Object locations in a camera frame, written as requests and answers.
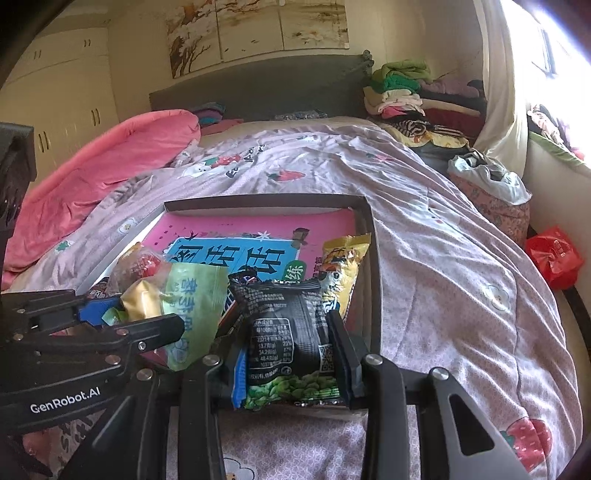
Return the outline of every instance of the white wall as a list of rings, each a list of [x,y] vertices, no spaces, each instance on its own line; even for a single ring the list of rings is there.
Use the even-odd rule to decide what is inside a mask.
[[[531,226],[542,232],[558,225],[587,259],[576,287],[591,312],[591,168],[579,173],[529,141],[523,181],[533,194]]]
[[[425,58],[436,75],[458,69],[482,78],[482,37],[472,0],[345,0],[348,50],[275,52],[226,62],[173,80],[164,16],[187,0],[144,0],[109,24],[109,58],[120,120],[149,111],[151,92],[226,66],[286,55],[361,54],[376,67],[386,61]]]

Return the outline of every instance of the white curtain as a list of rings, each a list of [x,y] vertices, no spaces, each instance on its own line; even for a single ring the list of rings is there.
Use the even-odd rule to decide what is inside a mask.
[[[521,71],[523,55],[519,42],[514,46],[511,41],[504,0],[473,1],[482,31],[482,79],[488,100],[486,123],[474,148],[521,177],[527,153],[527,74]]]

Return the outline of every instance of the white plastic bag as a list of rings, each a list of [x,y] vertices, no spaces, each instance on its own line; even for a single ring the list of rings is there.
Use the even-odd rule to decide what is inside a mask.
[[[517,173],[475,150],[450,160],[447,171],[510,205],[523,205],[531,199],[531,193]]]

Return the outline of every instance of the nutrition label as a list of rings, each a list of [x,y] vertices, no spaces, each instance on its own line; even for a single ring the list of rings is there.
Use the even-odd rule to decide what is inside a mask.
[[[249,369],[263,370],[294,359],[294,338],[288,319],[257,319],[252,324]]]

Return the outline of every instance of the green towel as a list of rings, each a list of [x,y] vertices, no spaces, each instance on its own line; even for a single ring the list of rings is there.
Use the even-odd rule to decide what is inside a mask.
[[[374,72],[372,78],[377,82],[383,82],[390,75],[400,75],[401,77],[414,80],[423,79],[428,82],[433,81],[429,66],[420,60],[403,60],[385,63],[380,70]]]
[[[416,80],[407,79],[400,75],[390,75],[385,80],[376,80],[375,78],[372,78],[371,87],[378,93],[399,89],[407,89],[412,93],[417,93],[420,85]]]

